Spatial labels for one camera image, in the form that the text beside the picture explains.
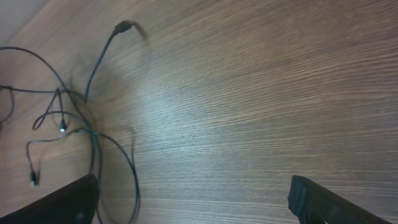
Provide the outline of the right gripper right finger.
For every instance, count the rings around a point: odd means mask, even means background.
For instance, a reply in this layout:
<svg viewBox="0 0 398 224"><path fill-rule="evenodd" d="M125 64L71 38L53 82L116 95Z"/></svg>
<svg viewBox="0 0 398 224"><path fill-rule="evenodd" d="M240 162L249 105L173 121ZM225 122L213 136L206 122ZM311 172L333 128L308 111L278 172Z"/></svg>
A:
<svg viewBox="0 0 398 224"><path fill-rule="evenodd" d="M291 180L288 209L301 224L390 224L316 182L298 175L294 175Z"/></svg>

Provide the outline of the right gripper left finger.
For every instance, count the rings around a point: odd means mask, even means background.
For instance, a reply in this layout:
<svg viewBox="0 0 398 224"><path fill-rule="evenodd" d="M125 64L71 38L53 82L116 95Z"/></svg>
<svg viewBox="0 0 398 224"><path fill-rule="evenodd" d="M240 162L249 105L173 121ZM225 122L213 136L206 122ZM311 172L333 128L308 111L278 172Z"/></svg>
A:
<svg viewBox="0 0 398 224"><path fill-rule="evenodd" d="M1 224L91 223L100 189L97 178L87 174L51 194L1 218Z"/></svg>

